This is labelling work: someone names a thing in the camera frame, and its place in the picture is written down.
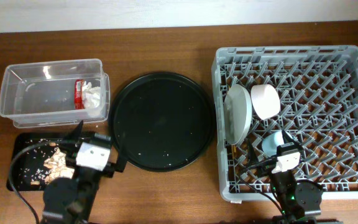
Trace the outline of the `white plate with food scraps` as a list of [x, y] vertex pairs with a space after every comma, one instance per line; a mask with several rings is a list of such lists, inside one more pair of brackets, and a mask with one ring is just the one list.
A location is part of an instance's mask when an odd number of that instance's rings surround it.
[[236, 145], [248, 135], [252, 121], [252, 102], [246, 88], [233, 85], [224, 100], [224, 120], [226, 141]]

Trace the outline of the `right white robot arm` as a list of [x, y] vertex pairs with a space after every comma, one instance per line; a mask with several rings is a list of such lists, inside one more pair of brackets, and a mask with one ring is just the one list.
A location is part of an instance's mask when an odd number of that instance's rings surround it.
[[293, 170], [301, 162], [302, 147], [290, 141], [277, 147], [277, 154], [258, 161], [255, 149], [247, 143], [249, 153], [248, 165], [244, 172], [255, 169], [257, 174], [270, 179], [273, 196], [269, 200], [278, 207], [279, 216], [272, 218], [272, 223], [317, 223], [321, 214], [323, 188], [311, 180], [296, 180]]

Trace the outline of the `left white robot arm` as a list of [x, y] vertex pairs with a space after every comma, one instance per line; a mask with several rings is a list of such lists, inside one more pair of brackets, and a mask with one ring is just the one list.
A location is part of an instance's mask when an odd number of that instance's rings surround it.
[[67, 149], [65, 164], [73, 168], [71, 178], [58, 177], [49, 183], [43, 194], [42, 223], [88, 223], [91, 209], [99, 190], [101, 178], [124, 172], [127, 156], [118, 154], [110, 162], [112, 141], [109, 136], [95, 133], [89, 141], [80, 139], [83, 122], [65, 139], [75, 145]]

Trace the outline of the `pink bowl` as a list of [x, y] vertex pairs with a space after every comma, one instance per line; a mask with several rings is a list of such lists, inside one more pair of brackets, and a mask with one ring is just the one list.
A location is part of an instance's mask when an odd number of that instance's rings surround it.
[[251, 88], [250, 96], [254, 111], [261, 120], [279, 114], [280, 98], [272, 85], [254, 85]]

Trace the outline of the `red snack wrapper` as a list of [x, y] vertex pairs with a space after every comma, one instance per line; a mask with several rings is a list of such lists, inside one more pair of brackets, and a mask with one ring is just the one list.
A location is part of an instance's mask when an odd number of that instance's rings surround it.
[[84, 84], [84, 80], [76, 80], [74, 87], [74, 106], [76, 110], [84, 109], [83, 105], [83, 97], [82, 97], [82, 87]]

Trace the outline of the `wooden chopstick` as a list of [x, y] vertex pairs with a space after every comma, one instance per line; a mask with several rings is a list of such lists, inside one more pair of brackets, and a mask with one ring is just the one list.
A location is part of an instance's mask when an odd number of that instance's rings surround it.
[[231, 146], [231, 151], [232, 151], [232, 154], [233, 154], [233, 155], [236, 154], [236, 146], [235, 146], [235, 145], [232, 145], [232, 146]]

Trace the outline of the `white tissue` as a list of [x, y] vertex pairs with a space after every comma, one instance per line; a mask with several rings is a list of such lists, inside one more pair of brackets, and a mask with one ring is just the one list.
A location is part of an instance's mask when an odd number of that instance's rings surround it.
[[93, 87], [91, 82], [84, 81], [81, 86], [81, 99], [84, 109], [97, 108], [101, 101], [101, 87]]

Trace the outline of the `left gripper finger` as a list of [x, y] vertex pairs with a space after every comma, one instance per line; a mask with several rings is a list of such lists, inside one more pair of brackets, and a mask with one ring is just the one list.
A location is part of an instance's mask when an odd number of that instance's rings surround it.
[[79, 140], [83, 128], [83, 121], [76, 126], [74, 130], [63, 137], [63, 140]]
[[117, 160], [116, 160], [116, 164], [114, 166], [114, 170], [116, 172], [120, 172], [123, 173], [124, 169], [126, 168], [126, 164], [128, 161], [128, 156], [127, 156], [127, 152], [126, 152], [126, 133], [121, 134], [120, 138], [117, 140]]

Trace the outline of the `light blue plastic cup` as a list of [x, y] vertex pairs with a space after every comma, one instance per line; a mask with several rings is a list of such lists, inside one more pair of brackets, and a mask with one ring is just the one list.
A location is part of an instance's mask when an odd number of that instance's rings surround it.
[[262, 150], [267, 157], [281, 156], [283, 154], [282, 149], [277, 149], [281, 145], [284, 145], [283, 131], [277, 131], [262, 141]]

